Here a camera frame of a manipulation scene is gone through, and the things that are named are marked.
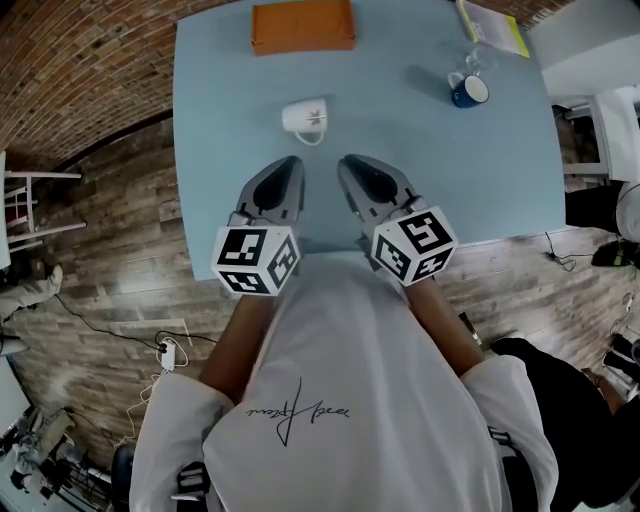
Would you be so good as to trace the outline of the white mug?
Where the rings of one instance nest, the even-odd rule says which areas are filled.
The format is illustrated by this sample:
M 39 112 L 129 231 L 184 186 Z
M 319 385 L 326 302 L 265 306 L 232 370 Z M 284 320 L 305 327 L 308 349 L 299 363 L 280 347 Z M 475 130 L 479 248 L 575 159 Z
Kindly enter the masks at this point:
M 324 98 L 291 103 L 281 114 L 283 129 L 293 134 L 302 144 L 320 145 L 328 129 L 328 110 Z

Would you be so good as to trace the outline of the light blue table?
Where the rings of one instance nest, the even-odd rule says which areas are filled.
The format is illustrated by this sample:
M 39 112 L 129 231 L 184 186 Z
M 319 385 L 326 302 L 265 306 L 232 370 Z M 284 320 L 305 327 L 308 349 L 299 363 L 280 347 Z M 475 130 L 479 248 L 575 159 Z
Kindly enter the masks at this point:
M 288 155 L 305 166 L 301 235 L 308 251 L 351 249 L 359 223 L 337 178 L 347 154 L 400 169 L 441 207 L 463 243 L 561 229 L 562 159 L 535 57 L 495 50 L 482 79 L 489 100 L 460 109 L 447 76 L 471 47 L 448 0 L 353 0 L 351 51 L 258 57 L 252 7 L 241 0 L 177 26 L 173 134 L 180 206 L 193 274 L 212 277 L 217 230 L 245 183 Z M 286 132 L 291 103 L 324 98 L 328 129 L 306 146 Z

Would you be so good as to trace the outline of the person's white shirt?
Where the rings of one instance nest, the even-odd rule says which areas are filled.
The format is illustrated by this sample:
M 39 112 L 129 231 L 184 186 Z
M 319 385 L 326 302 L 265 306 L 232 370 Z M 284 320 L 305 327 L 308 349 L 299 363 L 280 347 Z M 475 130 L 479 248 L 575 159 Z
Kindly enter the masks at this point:
M 551 512 L 558 465 L 525 364 L 461 377 L 405 288 L 312 257 L 279 298 L 242 400 L 161 377 L 140 430 L 131 512 Z

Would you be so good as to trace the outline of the blue enamel mug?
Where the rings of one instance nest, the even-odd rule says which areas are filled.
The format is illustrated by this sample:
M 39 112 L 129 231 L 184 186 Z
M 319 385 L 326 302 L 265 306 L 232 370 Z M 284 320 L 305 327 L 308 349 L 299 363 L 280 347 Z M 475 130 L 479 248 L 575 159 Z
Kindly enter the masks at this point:
M 487 84 L 478 76 L 453 71 L 447 76 L 451 100 L 458 108 L 472 108 L 489 100 Z

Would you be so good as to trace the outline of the white desk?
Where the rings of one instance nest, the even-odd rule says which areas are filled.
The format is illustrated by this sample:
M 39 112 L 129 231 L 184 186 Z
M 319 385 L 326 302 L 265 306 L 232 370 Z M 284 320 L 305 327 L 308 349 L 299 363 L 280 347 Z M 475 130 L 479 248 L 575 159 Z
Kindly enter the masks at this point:
M 570 119 L 588 116 L 595 131 L 598 161 L 566 163 L 564 174 L 639 183 L 640 125 L 636 106 L 640 106 L 640 84 L 594 95 L 548 90 L 555 103 L 570 105 Z

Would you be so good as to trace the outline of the person's right forearm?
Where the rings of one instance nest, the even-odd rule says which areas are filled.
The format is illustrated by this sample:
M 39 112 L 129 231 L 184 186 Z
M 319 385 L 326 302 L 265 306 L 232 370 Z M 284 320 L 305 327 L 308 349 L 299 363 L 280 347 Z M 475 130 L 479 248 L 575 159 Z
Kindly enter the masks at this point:
M 408 286 L 405 295 L 414 316 L 457 376 L 483 361 L 480 346 L 435 280 Z

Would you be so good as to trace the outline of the yellow-edged booklet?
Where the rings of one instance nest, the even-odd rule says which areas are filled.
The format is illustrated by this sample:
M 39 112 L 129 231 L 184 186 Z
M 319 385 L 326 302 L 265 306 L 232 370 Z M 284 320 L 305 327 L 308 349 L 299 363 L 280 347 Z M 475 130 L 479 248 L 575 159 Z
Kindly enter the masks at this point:
M 468 0 L 455 0 L 455 5 L 473 43 L 486 44 L 524 58 L 530 57 L 523 34 L 513 16 L 473 4 Z

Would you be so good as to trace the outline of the person's left forearm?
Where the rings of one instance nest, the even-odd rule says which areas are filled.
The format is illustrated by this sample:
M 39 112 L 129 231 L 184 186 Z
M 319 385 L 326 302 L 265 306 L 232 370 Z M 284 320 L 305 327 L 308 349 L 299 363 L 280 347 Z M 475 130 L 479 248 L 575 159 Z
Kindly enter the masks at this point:
M 274 297 L 243 296 L 198 380 L 237 405 L 246 391 L 274 309 Z

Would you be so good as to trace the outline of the clear glass mug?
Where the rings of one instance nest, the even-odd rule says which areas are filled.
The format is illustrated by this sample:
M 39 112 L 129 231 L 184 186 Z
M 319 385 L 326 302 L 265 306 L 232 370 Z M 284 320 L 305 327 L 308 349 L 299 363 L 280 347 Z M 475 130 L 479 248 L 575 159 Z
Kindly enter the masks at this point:
M 474 44 L 469 48 L 464 63 L 467 74 L 477 77 L 491 73 L 498 66 L 494 48 L 483 43 Z

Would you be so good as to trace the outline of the small white table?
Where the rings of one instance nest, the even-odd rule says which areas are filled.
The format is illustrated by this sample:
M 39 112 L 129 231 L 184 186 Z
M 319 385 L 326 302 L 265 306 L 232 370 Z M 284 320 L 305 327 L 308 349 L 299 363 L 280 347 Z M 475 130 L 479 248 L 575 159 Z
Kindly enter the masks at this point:
M 77 222 L 38 230 L 35 226 L 33 195 L 36 179 L 79 180 L 78 173 L 10 171 L 6 169 L 7 152 L 0 152 L 0 270 L 7 269 L 14 253 L 43 244 L 46 236 L 78 230 L 87 226 Z

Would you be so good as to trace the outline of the white power strip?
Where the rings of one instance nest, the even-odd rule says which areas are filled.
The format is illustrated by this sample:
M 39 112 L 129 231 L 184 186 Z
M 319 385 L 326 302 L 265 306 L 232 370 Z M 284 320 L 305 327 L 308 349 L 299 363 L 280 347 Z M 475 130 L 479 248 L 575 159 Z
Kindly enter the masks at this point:
M 158 357 L 162 368 L 172 372 L 176 365 L 176 341 L 171 337 L 163 338 L 158 345 Z

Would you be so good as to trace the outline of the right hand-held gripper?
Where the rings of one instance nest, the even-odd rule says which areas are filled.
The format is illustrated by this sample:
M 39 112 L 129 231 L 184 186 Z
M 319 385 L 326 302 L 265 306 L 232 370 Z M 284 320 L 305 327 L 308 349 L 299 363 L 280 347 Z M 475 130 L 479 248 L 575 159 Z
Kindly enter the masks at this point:
M 358 245 L 374 271 L 407 287 L 446 268 L 458 240 L 442 210 L 428 205 L 404 173 L 372 157 L 348 154 L 337 174 L 361 223 Z

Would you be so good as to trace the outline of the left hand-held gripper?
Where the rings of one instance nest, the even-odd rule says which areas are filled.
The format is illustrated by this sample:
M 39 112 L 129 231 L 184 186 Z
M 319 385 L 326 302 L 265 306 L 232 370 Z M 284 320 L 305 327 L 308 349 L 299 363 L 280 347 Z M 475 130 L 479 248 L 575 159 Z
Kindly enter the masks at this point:
M 279 295 L 300 260 L 304 191 L 304 165 L 293 155 L 272 162 L 245 184 L 227 225 L 218 230 L 211 258 L 227 290 Z

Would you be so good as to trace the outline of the orange cardboard box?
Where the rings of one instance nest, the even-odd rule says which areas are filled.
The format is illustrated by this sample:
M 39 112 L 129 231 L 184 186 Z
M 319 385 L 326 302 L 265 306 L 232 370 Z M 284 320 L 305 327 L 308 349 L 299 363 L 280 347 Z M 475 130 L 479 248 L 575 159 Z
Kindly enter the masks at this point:
M 350 0 L 294 0 L 254 5 L 251 43 L 256 56 L 349 51 L 356 45 Z

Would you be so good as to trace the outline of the black and yellow bag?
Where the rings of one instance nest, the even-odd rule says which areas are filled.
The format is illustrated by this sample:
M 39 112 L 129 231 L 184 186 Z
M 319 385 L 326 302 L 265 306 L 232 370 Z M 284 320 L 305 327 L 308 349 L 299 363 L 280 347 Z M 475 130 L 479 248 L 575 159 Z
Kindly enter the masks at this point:
M 593 254 L 591 265 L 595 267 L 626 267 L 633 265 L 635 245 L 626 241 L 613 241 L 600 246 Z

